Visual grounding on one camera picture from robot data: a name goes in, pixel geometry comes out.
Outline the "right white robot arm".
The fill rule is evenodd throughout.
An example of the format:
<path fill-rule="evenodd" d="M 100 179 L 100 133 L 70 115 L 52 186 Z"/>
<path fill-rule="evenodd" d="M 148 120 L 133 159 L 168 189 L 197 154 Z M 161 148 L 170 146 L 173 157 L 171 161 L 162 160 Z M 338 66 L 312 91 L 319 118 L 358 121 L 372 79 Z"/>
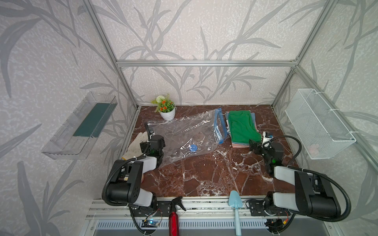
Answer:
<path fill-rule="evenodd" d="M 345 220 L 351 213 L 347 192 L 326 174 L 292 166 L 302 151 L 302 144 L 293 136 L 287 138 L 298 144 L 298 151 L 286 165 L 283 164 L 283 146 L 270 133 L 265 133 L 261 141 L 249 140 L 250 150 L 262 156 L 266 172 L 295 188 L 294 193 L 268 192 L 260 202 L 264 211 L 275 215 L 286 209 L 324 222 Z"/>

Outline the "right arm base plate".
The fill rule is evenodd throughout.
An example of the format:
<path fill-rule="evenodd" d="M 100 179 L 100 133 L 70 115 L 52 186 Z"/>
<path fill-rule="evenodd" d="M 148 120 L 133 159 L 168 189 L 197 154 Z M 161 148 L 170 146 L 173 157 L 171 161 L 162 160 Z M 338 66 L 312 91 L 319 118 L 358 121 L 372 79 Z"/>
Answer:
<path fill-rule="evenodd" d="M 251 216 L 289 217 L 292 215 L 286 208 L 276 206 L 265 207 L 265 200 L 263 199 L 249 199 L 246 201 L 246 207 L 249 209 Z"/>

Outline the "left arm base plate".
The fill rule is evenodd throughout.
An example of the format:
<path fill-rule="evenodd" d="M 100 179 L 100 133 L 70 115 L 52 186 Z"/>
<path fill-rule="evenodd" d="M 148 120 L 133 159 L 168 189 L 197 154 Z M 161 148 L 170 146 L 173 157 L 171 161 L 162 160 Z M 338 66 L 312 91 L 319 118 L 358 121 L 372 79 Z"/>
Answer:
<path fill-rule="evenodd" d="M 132 208 L 132 213 L 135 217 L 150 217 L 170 215 L 170 200 L 153 200 L 150 206 L 139 206 Z"/>

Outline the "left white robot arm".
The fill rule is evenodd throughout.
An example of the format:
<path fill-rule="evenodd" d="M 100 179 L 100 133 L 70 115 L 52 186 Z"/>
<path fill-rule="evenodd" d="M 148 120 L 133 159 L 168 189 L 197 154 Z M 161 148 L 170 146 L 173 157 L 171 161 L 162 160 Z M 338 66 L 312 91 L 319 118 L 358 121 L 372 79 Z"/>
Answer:
<path fill-rule="evenodd" d="M 152 192 L 141 188 L 142 176 L 157 169 L 163 161 L 163 136 L 155 135 L 145 123 L 148 141 L 141 142 L 142 154 L 128 160 L 117 160 L 108 175 L 102 190 L 102 199 L 110 206 L 149 207 L 157 209 L 157 198 Z"/>

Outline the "clear vacuum bag blue zipper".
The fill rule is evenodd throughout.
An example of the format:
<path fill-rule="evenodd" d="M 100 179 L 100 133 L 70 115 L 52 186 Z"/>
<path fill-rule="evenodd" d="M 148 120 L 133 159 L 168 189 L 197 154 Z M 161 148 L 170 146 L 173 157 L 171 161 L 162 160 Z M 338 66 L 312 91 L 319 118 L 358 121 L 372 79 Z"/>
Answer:
<path fill-rule="evenodd" d="M 221 108 L 171 121 L 149 121 L 148 131 L 164 138 L 161 166 L 214 152 L 227 138 Z"/>

